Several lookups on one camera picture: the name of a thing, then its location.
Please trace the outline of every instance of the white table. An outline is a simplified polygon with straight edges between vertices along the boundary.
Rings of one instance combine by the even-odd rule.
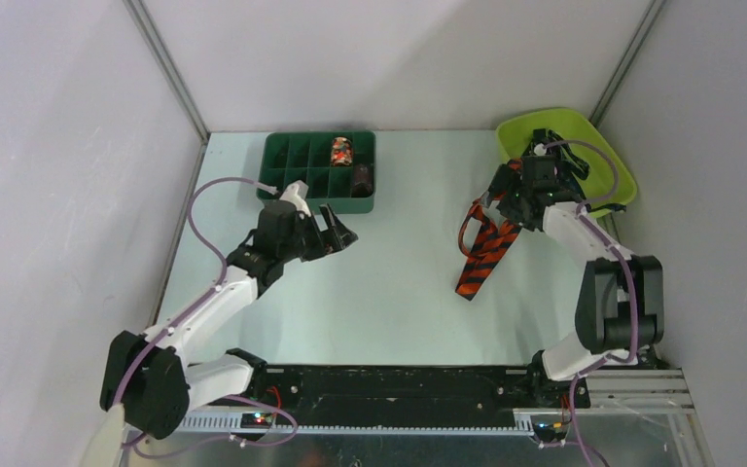
[[[257,177],[266,136],[213,134],[197,184]],[[473,301],[453,291],[465,264],[459,226],[499,163],[492,131],[381,131],[376,151],[373,212],[340,216],[359,241],[290,263],[192,358],[238,346],[273,363],[518,365],[573,329],[582,272],[543,233],[523,231]],[[261,208],[252,187],[221,185],[196,203],[195,219],[227,255]],[[216,259],[186,226],[159,323],[216,274]]]

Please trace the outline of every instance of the wall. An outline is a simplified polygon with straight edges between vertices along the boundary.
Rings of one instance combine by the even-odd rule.
[[[73,465],[198,140],[123,2],[0,1],[0,465]]]
[[[648,0],[147,2],[212,130],[590,113]]]
[[[663,261],[662,350],[747,465],[747,2],[670,2],[602,130],[640,186],[622,237]]]

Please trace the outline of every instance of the plastic bin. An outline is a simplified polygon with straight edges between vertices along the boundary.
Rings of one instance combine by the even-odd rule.
[[[507,162],[511,158],[519,158],[531,141],[531,134],[535,129],[548,128],[559,133],[565,139],[580,139],[600,148],[614,161],[620,174],[620,184],[614,196],[606,202],[629,204],[637,196],[637,184],[631,173],[625,168],[620,158],[608,142],[602,137],[586,117],[576,110],[558,108],[541,110],[530,114],[520,115],[497,126],[497,142],[500,147],[500,159]],[[611,168],[600,156],[583,146],[571,147],[577,157],[588,162],[590,172],[588,179],[578,180],[587,198],[601,197],[611,190],[614,174]],[[592,217],[602,217],[611,212],[600,209],[591,213]]]
[[[344,136],[353,146],[353,165],[368,164],[373,178],[373,192],[368,197],[351,195],[353,166],[331,167],[331,143]],[[276,132],[265,140],[259,181],[283,190],[302,180],[308,190],[305,200],[311,211],[329,203],[337,214],[362,214],[374,209],[376,193],[376,136],[371,131]],[[256,196],[264,202],[273,196],[262,190]]]

